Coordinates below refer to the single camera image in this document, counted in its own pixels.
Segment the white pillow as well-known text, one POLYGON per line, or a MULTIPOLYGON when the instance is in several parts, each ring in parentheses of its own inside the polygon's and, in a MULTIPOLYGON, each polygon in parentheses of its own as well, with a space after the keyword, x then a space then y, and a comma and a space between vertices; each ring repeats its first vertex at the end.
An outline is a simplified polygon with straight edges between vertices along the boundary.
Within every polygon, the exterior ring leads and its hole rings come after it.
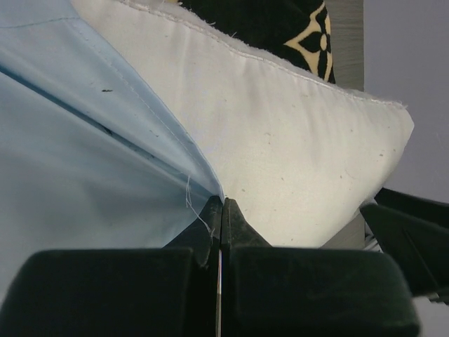
POLYGON ((328 84, 179 5, 74 7, 162 99, 274 246, 323 246, 380 191, 413 132, 404 106, 328 84))

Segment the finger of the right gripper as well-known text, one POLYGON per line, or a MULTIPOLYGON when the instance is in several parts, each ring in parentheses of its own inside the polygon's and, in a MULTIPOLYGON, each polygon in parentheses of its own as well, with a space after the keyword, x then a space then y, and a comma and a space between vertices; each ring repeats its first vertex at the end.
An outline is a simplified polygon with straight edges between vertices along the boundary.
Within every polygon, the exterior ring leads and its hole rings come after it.
POLYGON ((447 302, 448 204, 383 188, 360 211, 412 295, 447 302))

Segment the light blue pillowcase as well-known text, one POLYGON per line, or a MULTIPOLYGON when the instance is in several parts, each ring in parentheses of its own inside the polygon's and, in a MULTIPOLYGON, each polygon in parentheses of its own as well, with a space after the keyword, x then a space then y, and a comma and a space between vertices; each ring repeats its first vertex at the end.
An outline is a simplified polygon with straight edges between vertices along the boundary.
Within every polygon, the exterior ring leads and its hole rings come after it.
POLYGON ((162 100, 69 1, 1 2, 1 292, 48 249, 159 248, 221 195, 162 100))

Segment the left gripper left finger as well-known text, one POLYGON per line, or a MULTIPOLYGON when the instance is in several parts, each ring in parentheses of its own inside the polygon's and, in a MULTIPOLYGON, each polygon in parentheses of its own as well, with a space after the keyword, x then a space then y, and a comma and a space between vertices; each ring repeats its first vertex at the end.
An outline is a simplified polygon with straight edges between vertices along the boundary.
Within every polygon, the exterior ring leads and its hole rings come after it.
POLYGON ((218 196, 212 196, 196 218, 164 248, 189 248, 200 268, 207 269, 216 263, 220 247, 220 231, 223 203, 218 196))

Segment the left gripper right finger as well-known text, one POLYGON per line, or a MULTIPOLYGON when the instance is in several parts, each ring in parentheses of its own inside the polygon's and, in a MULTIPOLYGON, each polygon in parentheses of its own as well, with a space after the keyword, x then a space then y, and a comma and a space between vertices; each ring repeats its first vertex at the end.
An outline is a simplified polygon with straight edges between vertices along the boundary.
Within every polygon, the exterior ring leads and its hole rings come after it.
POLYGON ((222 210, 221 248, 228 251, 238 246, 270 247, 245 219, 236 200, 226 198, 222 210))

